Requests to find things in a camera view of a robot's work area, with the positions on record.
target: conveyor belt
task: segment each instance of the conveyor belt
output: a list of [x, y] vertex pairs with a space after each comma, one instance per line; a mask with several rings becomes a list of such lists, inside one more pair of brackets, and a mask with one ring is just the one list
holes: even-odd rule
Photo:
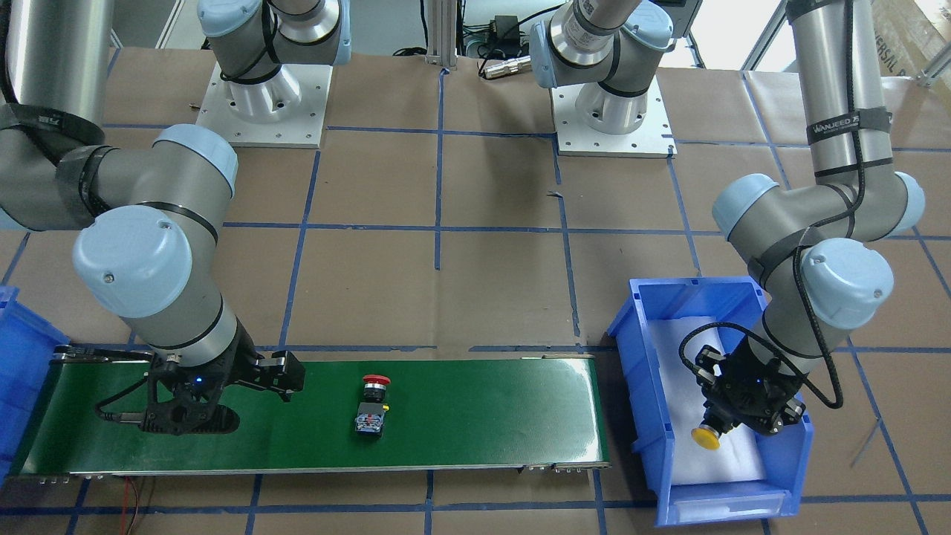
[[[186, 474], [608, 464], [592, 359], [308, 362], [289, 404], [230, 386], [242, 418], [226, 435], [143, 433], [93, 405], [145, 364], [53, 366], [12, 474]], [[381, 438], [354, 418], [367, 373], [389, 376]], [[110, 407], [141, 410], [144, 390]]]

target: yellow button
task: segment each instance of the yellow button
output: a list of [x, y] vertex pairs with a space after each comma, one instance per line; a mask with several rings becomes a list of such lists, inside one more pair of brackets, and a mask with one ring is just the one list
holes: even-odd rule
[[700, 445], [700, 447], [705, 447], [706, 449], [717, 449], [720, 447], [720, 439], [717, 438], [716, 433], [709, 429], [695, 427], [693, 431], [690, 432], [690, 436], [693, 437], [693, 442]]

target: light blue joint cap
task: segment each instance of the light blue joint cap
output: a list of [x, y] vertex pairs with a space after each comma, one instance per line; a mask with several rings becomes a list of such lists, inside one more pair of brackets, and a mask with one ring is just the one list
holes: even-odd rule
[[182, 294], [191, 276], [191, 247], [161, 210], [120, 207], [79, 233], [72, 264], [100, 305], [117, 316], [145, 318]]
[[29, 228], [17, 223], [6, 210], [0, 208], [0, 230], [23, 230], [29, 232]]
[[641, 2], [621, 29], [645, 47], [661, 52], [667, 50], [673, 36], [670, 15], [651, 2]]
[[884, 257], [848, 238], [830, 238], [811, 248], [802, 269], [816, 315], [841, 330], [865, 325], [895, 286]]
[[231, 188], [231, 198], [235, 196], [235, 175], [238, 173], [238, 154], [224, 141], [222, 136], [197, 125], [174, 125], [162, 130], [155, 138], [152, 147], [160, 141], [177, 143], [190, 149], [214, 166], [222, 174]]
[[337, 56], [333, 65], [350, 63], [350, 0], [340, 0], [340, 43], [337, 45]]
[[198, 20], [206, 37], [221, 37], [237, 30], [254, 16], [262, 0], [200, 0]]
[[763, 173], [753, 173], [733, 181], [720, 193], [713, 203], [713, 219], [723, 235], [729, 239], [733, 228], [740, 222], [749, 207], [767, 191], [778, 187], [773, 179]]
[[901, 171], [895, 171], [895, 175], [902, 179], [904, 188], [908, 190], [908, 203], [904, 206], [904, 214], [901, 221], [892, 229], [887, 236], [905, 232], [914, 227], [924, 215], [924, 189], [918, 185], [918, 181], [910, 174]]
[[532, 56], [532, 72], [535, 82], [541, 88], [557, 88], [558, 82], [554, 79], [554, 58], [552, 49], [548, 46], [545, 36], [545, 23], [536, 22], [532, 25], [529, 36], [529, 51]]

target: white mounting plate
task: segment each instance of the white mounting plate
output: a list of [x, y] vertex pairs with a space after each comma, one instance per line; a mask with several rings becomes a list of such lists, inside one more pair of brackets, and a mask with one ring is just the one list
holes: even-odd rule
[[670, 120], [660, 94], [657, 79], [648, 88], [648, 110], [641, 128], [612, 135], [589, 127], [574, 109], [581, 85], [552, 89], [554, 125], [558, 132], [558, 151], [574, 156], [627, 156], [666, 158], [677, 153], [670, 131]]
[[333, 68], [329, 65], [285, 65], [301, 83], [301, 103], [277, 123], [250, 123], [235, 113], [229, 104], [221, 68], [216, 64], [202, 109], [195, 121], [222, 136], [232, 147], [282, 147], [319, 149], [323, 118]]

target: blue plastic bin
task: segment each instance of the blue plastic bin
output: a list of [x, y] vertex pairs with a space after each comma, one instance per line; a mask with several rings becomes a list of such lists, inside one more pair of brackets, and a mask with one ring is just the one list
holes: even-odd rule
[[53, 348], [69, 338], [0, 287], [0, 486], [46, 379]]
[[[671, 485], [673, 429], [661, 385], [657, 351], [648, 321], [712, 316], [752, 327], [766, 308], [763, 291], [749, 277], [631, 279], [631, 295], [608, 328], [617, 339], [631, 395], [637, 440], [648, 488], [657, 494], [657, 525], [792, 516], [799, 512], [812, 445], [808, 414], [772, 437], [756, 435], [767, 477], [762, 481]], [[743, 334], [717, 329], [723, 349], [733, 351]]]

